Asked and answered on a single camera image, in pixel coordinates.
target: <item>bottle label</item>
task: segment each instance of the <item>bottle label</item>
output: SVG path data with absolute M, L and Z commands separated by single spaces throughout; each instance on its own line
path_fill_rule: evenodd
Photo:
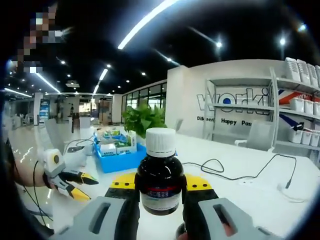
M 177 192 L 177 190 L 177 187 L 148 187 L 147 194 L 141 193 L 142 204 L 157 211 L 172 209 L 180 201 L 181 191 Z

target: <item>white container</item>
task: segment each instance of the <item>white container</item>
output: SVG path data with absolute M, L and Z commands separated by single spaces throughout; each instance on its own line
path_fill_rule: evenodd
M 308 85 L 311 85 L 307 63 L 305 61 L 300 60 L 300 59 L 297 59 L 296 62 L 298 64 L 301 82 L 308 84 Z
M 286 57 L 284 62 L 284 71 L 286 78 L 301 82 L 297 61 L 293 58 Z
M 305 109 L 305 101 L 302 98 L 294 97 L 290 100 L 290 108 L 294 111 L 303 113 Z
M 308 67 L 308 70 L 309 70 L 311 85 L 313 85 L 316 88 L 318 88 L 319 87 L 319 83 L 318 83 L 318 76 L 317 76 L 317 73 L 316 73 L 315 66 L 313 66 L 313 65 L 308 63 L 307 67 Z
M 313 103 L 313 115 L 320 116 L 320 102 Z
M 311 130 L 305 128 L 305 129 L 302 131 L 301 143 L 304 144 L 304 145 L 310 145 L 311 136 L 312 136 Z
M 289 142 L 292 142 L 294 144 L 301 144 L 302 134 L 303 134 L 303 131 L 301 130 L 295 131 L 292 128 L 290 128 L 288 132 Z
M 316 76 L 318 77 L 318 85 L 320 86 L 320 66 L 318 65 L 315 66 L 315 73 L 316 73 Z
M 319 138 L 320 138 L 320 132 L 313 130 L 311 135 L 310 145 L 314 147 L 318 147 Z
M 313 115 L 314 114 L 314 102 L 310 100 L 303 100 L 304 101 L 304 112 L 306 114 Z

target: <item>black ceiling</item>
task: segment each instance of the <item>black ceiling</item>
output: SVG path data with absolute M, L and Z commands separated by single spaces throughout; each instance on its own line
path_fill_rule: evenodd
M 279 60 L 281 35 L 287 40 L 286 57 L 320 64 L 315 56 L 317 46 L 309 35 L 319 42 L 318 13 L 316 7 L 304 7 L 306 1 L 305 5 L 286 7 L 269 0 L 180 0 L 145 25 L 124 49 L 117 49 L 129 31 L 162 1 L 59 1 L 55 25 L 49 30 L 69 29 L 69 33 L 63 40 L 57 38 L 56 43 L 45 43 L 38 37 L 36 49 L 24 56 L 24 65 L 20 63 L 11 75 L 8 70 L 6 86 L 10 84 L 10 88 L 20 92 L 41 89 L 54 93 L 35 74 L 23 71 L 37 66 L 37 71 L 61 92 L 92 93 L 110 64 L 98 93 L 114 90 L 123 94 L 166 79 L 168 69 L 177 64 L 193 67 L 219 60 Z M 297 32 L 301 23 L 307 24 L 308 32 Z M 214 42 L 199 33 L 213 41 L 221 40 L 220 57 Z M 80 87 L 67 87 L 68 80 L 78 81 Z

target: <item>white shelf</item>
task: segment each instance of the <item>white shelf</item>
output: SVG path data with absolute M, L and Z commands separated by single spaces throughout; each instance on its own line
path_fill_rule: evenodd
M 227 137 L 232 137 L 232 138 L 239 139 L 239 140 L 248 138 L 247 135 L 232 133 L 232 132 L 228 132 L 228 131 L 213 130 L 211 133 L 213 135 L 227 136 Z
M 271 82 L 271 76 L 223 76 L 209 81 L 216 86 L 268 86 Z
M 208 105 L 216 108 L 256 109 L 256 110 L 266 110 L 266 111 L 275 110 L 273 106 L 260 106 L 260 105 L 224 104 L 224 103 L 209 103 Z
M 310 145 L 304 145 L 304 144 L 299 144 L 299 143 L 293 143 L 290 141 L 280 141 L 277 140 L 275 142 L 276 145 L 283 145 L 283 146 L 289 146 L 289 147 L 294 147 L 294 148 L 301 148 L 301 149 L 310 149 L 310 150 L 317 150 L 320 151 L 319 146 L 310 146 Z
M 307 114 L 307 113 L 299 112 L 299 111 L 294 111 L 294 110 L 291 110 L 291 109 L 279 108 L 279 112 L 280 113 L 285 113 L 285 114 L 293 114 L 293 115 L 302 116 L 302 117 L 305 117 L 305 118 L 315 119 L 315 120 L 319 120 L 320 121 L 320 116 L 311 115 L 311 114 Z
M 288 78 L 276 78 L 278 87 L 280 89 L 290 89 L 290 90 L 297 90 L 299 92 L 304 92 L 307 94 L 315 94 L 316 96 L 320 96 L 320 88 L 313 86 L 311 84 L 306 84 L 301 81 L 294 81 Z

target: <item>blue tray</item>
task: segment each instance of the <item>blue tray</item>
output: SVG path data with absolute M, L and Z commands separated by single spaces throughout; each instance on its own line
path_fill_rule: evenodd
M 146 154 L 146 147 L 138 143 L 136 145 L 137 152 L 135 153 L 128 153 L 128 154 L 121 154 L 121 155 L 113 155 L 113 156 L 101 156 L 101 151 L 99 144 L 97 144 L 96 136 L 93 137 L 94 141 L 94 150 L 95 154 L 98 157 L 103 172 L 112 173 L 123 171 L 127 169 L 136 169 L 141 160 L 145 158 Z

